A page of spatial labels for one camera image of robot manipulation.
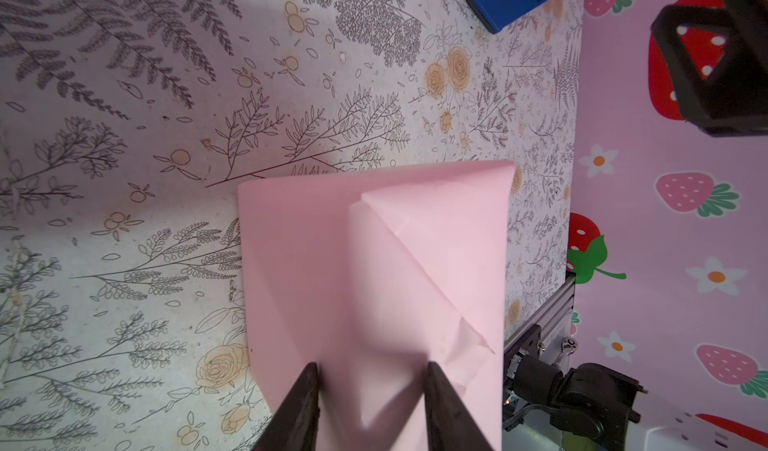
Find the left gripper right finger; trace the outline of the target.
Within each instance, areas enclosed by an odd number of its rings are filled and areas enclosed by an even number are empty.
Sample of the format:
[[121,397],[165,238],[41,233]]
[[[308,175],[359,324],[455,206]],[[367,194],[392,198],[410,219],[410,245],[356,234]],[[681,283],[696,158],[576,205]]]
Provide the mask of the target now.
[[428,449],[430,451],[491,451],[441,367],[430,361],[423,383]]

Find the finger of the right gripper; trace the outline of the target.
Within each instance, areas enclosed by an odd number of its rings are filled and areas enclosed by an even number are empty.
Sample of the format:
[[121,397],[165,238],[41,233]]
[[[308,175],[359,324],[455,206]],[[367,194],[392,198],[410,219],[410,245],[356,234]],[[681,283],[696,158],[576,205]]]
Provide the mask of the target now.
[[767,133],[767,0],[678,0],[651,25],[650,99],[711,137]]

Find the purple wrapping paper sheet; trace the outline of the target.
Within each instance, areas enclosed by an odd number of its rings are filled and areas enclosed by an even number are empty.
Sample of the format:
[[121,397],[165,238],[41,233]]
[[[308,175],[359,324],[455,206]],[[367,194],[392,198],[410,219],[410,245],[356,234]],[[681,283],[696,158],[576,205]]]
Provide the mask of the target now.
[[240,185],[247,345],[269,408],[313,362],[319,449],[423,450],[435,362],[499,449],[515,172],[472,161]]

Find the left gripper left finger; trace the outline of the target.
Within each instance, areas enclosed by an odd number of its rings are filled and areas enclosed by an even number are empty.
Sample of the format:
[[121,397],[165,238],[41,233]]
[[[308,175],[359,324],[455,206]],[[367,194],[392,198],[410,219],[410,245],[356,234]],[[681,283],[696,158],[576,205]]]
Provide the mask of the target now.
[[320,418],[319,366],[307,364],[252,451],[315,451]]

